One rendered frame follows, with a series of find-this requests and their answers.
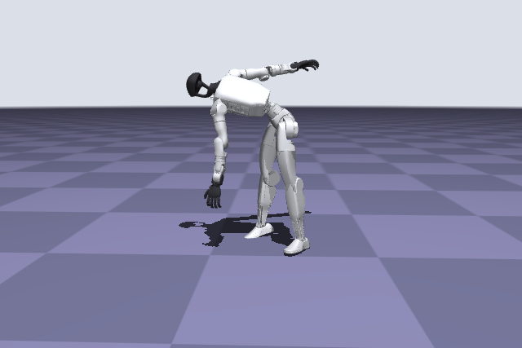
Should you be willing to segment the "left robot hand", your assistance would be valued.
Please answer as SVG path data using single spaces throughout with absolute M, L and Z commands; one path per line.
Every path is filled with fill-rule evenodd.
M 209 189 L 206 191 L 205 195 L 204 195 L 204 198 L 206 199 L 207 198 L 207 195 L 208 195 L 208 198 L 207 198 L 207 205 L 210 206 L 211 208 L 221 208 L 220 206 L 220 196 L 221 196 L 221 190 L 220 190 L 220 185 L 223 184 L 223 175 L 221 175 L 221 178 L 220 178 L 220 181 L 219 183 L 217 182 L 214 182 L 213 181 L 213 177 L 212 177 L 212 181 L 213 185 L 209 186 Z M 218 198 L 217 198 L 218 197 Z M 213 198 L 214 198 L 214 206 L 213 206 Z M 217 198 L 217 199 L 216 199 Z M 217 204 L 218 204 L 218 207 L 216 206 L 216 200 L 217 200 Z

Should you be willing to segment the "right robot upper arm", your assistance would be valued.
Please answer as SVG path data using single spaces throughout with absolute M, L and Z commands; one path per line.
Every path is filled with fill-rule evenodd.
M 231 69 L 228 75 L 233 75 L 247 80 L 259 78 L 260 81 L 266 81 L 269 78 L 269 72 L 267 68 L 248 68 L 248 69 Z

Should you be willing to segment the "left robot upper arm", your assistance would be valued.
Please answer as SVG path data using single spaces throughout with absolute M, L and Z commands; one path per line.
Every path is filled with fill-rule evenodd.
M 210 115 L 213 118 L 215 131 L 218 134 L 217 138 L 222 139 L 223 141 L 223 149 L 226 149 L 229 145 L 228 142 L 228 131 L 226 125 L 225 114 L 227 113 L 228 108 L 221 99 L 216 99 L 212 105 L 210 110 Z

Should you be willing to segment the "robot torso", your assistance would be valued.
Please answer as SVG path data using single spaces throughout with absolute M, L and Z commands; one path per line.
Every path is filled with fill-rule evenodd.
M 221 99 L 230 113 L 247 117 L 263 117 L 266 113 L 275 128 L 278 123 L 283 122 L 284 117 L 295 121 L 287 109 L 268 101 L 269 95 L 270 90 L 257 82 L 226 75 L 222 77 L 216 92 L 213 93 L 214 97 L 211 97 L 214 101 Z

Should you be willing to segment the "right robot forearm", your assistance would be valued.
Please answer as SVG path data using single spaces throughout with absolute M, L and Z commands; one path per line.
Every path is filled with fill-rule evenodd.
M 279 64 L 279 65 L 268 65 L 266 67 L 263 67 L 263 68 L 267 68 L 268 69 L 268 72 L 269 72 L 269 75 L 271 75 L 271 77 L 275 77 L 276 75 L 281 75 L 281 74 L 287 74 L 287 73 L 294 73 L 296 71 L 296 68 L 292 69 L 290 67 L 290 65 L 293 64 L 293 62 L 289 63 L 289 64 Z

